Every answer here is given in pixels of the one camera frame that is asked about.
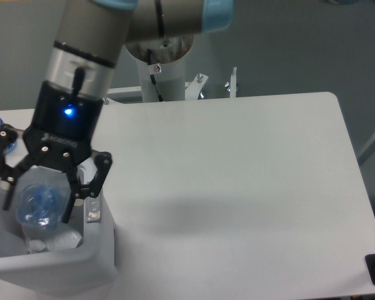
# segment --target metal bolt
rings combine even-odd
[[[198,83],[201,83],[201,81],[203,81],[203,78],[204,78],[203,74],[199,73],[199,74],[197,75],[197,82],[198,82]]]
[[[156,72],[156,73],[160,73],[161,72],[161,66],[159,64],[156,64],[154,66],[154,72]]]

